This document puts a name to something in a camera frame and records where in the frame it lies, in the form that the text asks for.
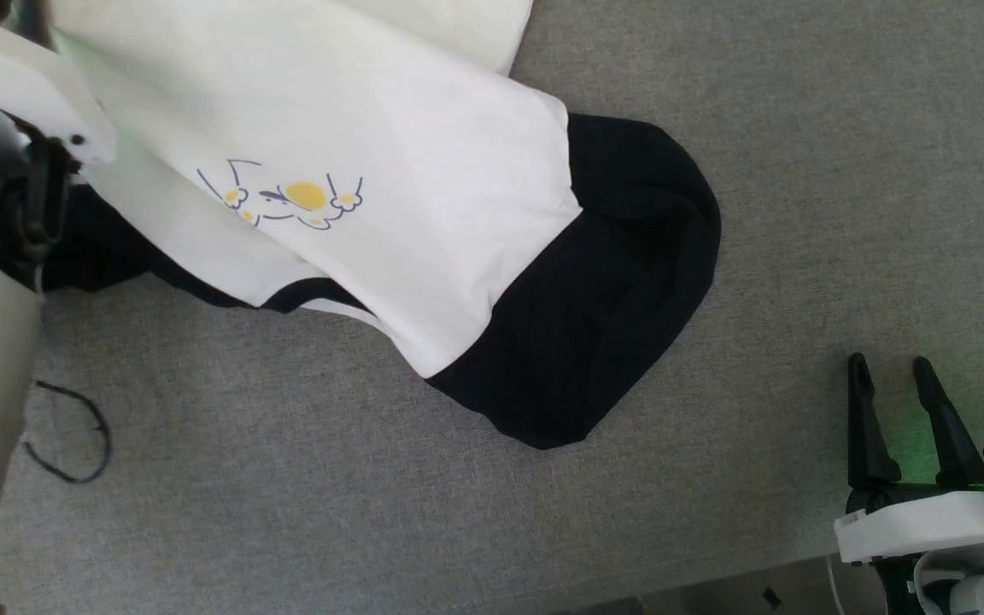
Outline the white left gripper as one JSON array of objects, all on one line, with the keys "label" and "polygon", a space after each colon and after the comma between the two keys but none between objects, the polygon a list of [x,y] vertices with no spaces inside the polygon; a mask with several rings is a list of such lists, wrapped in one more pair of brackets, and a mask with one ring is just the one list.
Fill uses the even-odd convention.
[{"label": "white left gripper", "polygon": [[0,110],[60,139],[79,162],[102,165],[116,157],[117,129],[77,68],[3,27]]}]

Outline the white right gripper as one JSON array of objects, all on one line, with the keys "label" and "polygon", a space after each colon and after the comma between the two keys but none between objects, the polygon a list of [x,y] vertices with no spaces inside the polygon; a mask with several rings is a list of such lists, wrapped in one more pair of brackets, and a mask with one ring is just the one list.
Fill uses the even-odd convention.
[{"label": "white right gripper", "polygon": [[912,362],[919,402],[932,425],[937,485],[897,483],[874,406],[875,386],[863,354],[847,359],[847,477],[852,489],[833,522],[843,563],[984,544],[984,460],[929,359]]}]

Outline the white and black t-shirt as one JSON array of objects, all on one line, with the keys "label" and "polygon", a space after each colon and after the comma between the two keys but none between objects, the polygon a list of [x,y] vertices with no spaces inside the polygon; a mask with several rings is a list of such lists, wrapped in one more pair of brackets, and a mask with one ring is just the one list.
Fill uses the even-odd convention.
[{"label": "white and black t-shirt", "polygon": [[509,77],[534,0],[51,0],[120,136],[48,278],[363,320],[538,450],[581,442],[713,284],[663,128]]}]

